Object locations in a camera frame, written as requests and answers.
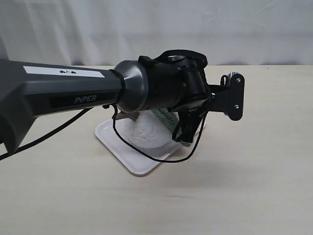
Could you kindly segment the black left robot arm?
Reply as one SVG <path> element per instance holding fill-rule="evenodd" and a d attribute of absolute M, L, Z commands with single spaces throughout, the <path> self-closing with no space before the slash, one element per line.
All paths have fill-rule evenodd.
<path fill-rule="evenodd" d="M 0 141 L 15 152 L 40 116 L 102 105 L 125 113 L 196 109 L 210 98 L 205 55 L 169 50 L 124 60 L 111 70 L 0 62 Z"/>

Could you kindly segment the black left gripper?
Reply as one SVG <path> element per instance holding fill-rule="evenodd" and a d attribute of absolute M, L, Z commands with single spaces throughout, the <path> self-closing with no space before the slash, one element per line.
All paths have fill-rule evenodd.
<path fill-rule="evenodd" d="M 210 99 L 210 89 L 206 81 L 204 68 L 208 65 L 204 54 L 196 51 L 176 49 L 168 51 L 168 61 L 178 70 L 182 82 L 179 101 L 171 108 L 173 111 L 198 108 Z M 197 110 L 181 115 L 183 142 L 191 143 L 199 125 Z"/>

